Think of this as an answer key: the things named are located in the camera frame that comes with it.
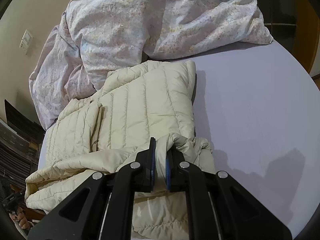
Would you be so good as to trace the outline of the person's left hand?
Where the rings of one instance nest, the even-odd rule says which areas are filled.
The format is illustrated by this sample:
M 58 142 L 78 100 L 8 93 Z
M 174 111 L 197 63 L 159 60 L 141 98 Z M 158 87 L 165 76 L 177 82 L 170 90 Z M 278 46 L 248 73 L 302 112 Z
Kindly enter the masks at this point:
M 28 222 L 25 217 L 24 211 L 21 207 L 18 207 L 15 213 L 9 213 L 9 216 L 13 222 L 18 224 L 18 227 L 22 230 L 29 230 L 31 228 L 31 224 Z

